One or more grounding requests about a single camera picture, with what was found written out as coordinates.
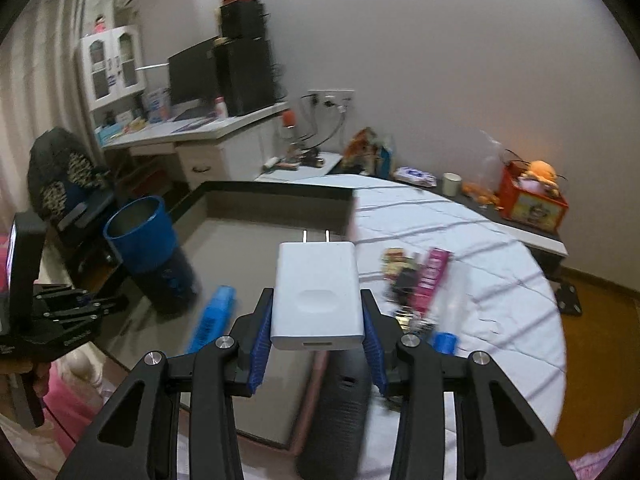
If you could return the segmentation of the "orange plush toy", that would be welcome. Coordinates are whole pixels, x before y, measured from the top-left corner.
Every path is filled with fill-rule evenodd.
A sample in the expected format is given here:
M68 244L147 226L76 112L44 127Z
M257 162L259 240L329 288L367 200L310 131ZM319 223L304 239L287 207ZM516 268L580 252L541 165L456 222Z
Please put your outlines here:
M518 177L518 185L524 191L558 197L560 195L558 175L548 162L533 160Z

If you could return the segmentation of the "pink snack packet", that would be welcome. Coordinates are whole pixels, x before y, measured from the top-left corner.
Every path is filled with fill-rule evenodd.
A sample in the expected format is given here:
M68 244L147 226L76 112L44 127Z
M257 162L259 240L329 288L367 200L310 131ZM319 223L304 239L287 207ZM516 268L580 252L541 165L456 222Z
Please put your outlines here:
M431 309L437 289L444 278L451 252L442 248L432 248L420 267L416 286L409 298L409 307L424 318Z

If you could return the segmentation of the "clear tube blue cap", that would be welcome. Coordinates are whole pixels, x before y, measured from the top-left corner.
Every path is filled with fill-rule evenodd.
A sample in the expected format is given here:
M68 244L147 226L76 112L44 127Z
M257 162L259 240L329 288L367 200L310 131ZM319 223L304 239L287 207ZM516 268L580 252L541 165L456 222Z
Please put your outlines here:
M448 268L433 338L434 349L447 356L456 354L469 311L469 279L470 270L465 263L456 261Z

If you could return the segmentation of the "colourful snack bags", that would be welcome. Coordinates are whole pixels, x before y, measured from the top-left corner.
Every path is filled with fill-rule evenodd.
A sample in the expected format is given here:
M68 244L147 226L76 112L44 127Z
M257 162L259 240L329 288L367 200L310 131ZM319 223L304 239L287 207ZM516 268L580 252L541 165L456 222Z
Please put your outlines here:
M389 179L394 170L394 150L373 129L363 128L347 143L341 170L346 174Z

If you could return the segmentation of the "white USB charger plug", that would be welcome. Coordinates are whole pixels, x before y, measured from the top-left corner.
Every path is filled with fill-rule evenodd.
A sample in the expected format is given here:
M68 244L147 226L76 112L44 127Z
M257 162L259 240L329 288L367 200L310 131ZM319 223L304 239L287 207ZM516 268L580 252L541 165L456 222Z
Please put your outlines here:
M342 351L364 339L351 242L287 242L279 247L272 344L282 351Z

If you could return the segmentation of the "white black low tv cabinet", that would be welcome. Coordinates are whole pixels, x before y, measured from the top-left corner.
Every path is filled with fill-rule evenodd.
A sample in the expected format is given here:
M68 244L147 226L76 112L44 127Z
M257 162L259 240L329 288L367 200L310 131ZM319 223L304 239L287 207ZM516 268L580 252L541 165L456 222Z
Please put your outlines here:
M331 152L322 152L324 165L321 168L300 166L296 170L270 169L263 171L256 181L260 182L295 182L319 179L330 174L344 174L341 170L342 155ZM536 263L539 264L542 272L548 280L558 282L561 279L561 264L568 256L568 251L558 234L548 233L540 229L526 226L512 220L503 219L494 207L480 206L472 198L463 194L451 197L453 202L461 204L466 208L480 214L484 218L495 222L498 227L510 234L521 243L532 254Z

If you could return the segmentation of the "black remote control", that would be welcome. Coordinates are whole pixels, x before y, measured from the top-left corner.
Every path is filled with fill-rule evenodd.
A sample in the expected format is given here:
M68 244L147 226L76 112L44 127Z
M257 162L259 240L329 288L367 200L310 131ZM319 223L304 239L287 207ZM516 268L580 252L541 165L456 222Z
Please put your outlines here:
M372 382L361 349L332 351L302 452L300 478L353 479L358 474Z

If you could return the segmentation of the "white wet wipes pack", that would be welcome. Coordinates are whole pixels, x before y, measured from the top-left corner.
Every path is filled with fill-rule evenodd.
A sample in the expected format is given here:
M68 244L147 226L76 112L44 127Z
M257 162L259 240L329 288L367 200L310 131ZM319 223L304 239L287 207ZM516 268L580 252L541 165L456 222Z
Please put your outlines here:
M395 181L404 182L419 188L436 188L437 179L427 171L412 167L399 167L393 173Z

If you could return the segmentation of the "white striped table cloth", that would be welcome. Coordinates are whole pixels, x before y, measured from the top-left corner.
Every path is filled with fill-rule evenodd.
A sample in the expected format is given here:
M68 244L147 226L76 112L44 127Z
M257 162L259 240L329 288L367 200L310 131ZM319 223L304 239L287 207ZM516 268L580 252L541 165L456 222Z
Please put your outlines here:
M354 190L348 237L361 286L385 313L396 309L385 296L387 248L423 255L438 247L451 252L451 264L468 266L469 311L457 354L483 350L496 359L553 436L564 402L565 340L551 285L529 250L497 223L435 192L352 174L309 183L319 182ZM390 478L399 414L383 404L376 399L371 408L358 479Z

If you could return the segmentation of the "blue rectangular stick box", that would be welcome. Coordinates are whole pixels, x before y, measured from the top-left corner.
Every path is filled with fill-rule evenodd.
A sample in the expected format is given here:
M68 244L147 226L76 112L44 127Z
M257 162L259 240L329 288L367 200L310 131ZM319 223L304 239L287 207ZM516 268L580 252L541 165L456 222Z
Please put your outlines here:
M224 335L234 307L235 289L231 286L219 286L198 320L186 353L199 352L201 348Z

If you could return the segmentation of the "pink green cardboard box tray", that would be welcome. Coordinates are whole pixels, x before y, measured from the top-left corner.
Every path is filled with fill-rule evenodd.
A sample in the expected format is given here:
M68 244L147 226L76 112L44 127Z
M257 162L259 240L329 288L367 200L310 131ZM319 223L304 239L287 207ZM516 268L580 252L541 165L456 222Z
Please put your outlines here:
M121 270L103 286L124 294L125 312L106 318L96 344L125 370L150 350L186 351L202 311L221 286L236 291L235 315L250 313L266 287L276 284L279 247L308 237L321 242L349 236L354 193L326 182L205 182L171 211L178 240L195 273L198 296L183 313L165 318ZM323 360L308 351L272 350L262 385L234 402L243 437L293 454L312 419Z

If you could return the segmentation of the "red storage box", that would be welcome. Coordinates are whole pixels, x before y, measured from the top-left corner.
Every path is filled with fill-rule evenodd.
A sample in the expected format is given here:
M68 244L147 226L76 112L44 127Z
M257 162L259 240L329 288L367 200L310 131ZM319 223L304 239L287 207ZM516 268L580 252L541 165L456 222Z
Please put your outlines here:
M504 166L498 187L501 217L544 232L556 233L568 211L568 203L560 186L558 197L522 190L518 185L518 177L528 164L522 160L512 160Z

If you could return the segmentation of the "pink blanket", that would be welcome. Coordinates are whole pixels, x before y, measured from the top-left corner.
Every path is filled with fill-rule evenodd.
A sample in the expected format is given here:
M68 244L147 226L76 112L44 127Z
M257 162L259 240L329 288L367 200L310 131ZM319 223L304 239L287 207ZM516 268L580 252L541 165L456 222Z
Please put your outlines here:
M43 401L65 456L73 451L112 393L112 384L104 382L103 364L81 350L51 365L49 391Z

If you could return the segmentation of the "blue steel tumbler cup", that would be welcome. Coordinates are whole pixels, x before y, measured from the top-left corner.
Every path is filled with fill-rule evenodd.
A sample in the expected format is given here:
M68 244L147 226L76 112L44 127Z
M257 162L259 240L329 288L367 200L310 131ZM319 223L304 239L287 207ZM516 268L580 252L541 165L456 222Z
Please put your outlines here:
M160 196L120 208L103 236L160 315L176 316L192 306L198 283Z

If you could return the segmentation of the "white desk with drawers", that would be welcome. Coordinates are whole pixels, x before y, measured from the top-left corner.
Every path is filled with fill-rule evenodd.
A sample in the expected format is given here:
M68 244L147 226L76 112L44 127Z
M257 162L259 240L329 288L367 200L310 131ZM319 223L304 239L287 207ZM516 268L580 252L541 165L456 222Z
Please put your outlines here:
M253 181L280 151L277 130L290 107L277 103L227 119L158 122L108 140L105 154L178 157L190 188L207 181Z

